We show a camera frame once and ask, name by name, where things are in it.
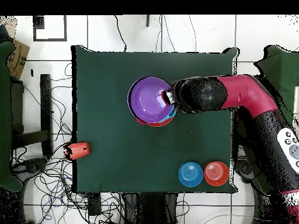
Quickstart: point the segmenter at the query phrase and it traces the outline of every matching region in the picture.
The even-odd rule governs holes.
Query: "cardboard box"
[[[10,38],[15,38],[17,20],[11,16],[0,16],[0,25],[4,25]]]
[[[9,55],[7,66],[11,72],[11,76],[20,79],[30,47],[17,40],[14,40],[13,44],[16,50]]]

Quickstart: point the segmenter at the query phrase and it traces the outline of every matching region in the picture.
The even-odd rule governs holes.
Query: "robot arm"
[[[280,117],[282,114],[270,93],[256,78],[249,75],[188,78],[179,80],[162,95],[166,104],[175,104],[187,113],[247,109],[251,119],[246,132],[254,143],[256,164],[266,177],[267,194],[275,198],[272,206],[276,205],[276,212],[284,215],[281,218],[295,215],[299,223],[299,207],[283,205],[282,199],[283,194],[299,191],[299,141]]]

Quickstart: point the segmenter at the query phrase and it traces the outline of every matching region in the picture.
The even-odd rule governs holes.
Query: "black chair leg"
[[[150,15],[147,15],[147,27],[149,27],[150,26],[150,17],[149,17]]]

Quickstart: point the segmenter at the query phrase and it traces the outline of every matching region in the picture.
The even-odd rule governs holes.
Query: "blue bowl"
[[[203,180],[203,169],[195,162],[187,162],[180,167],[179,180],[186,187],[195,187]]]

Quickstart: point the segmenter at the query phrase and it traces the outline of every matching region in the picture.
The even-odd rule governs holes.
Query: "white button panel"
[[[299,173],[299,145],[294,132],[289,128],[283,128],[277,134],[277,140],[291,167]]]

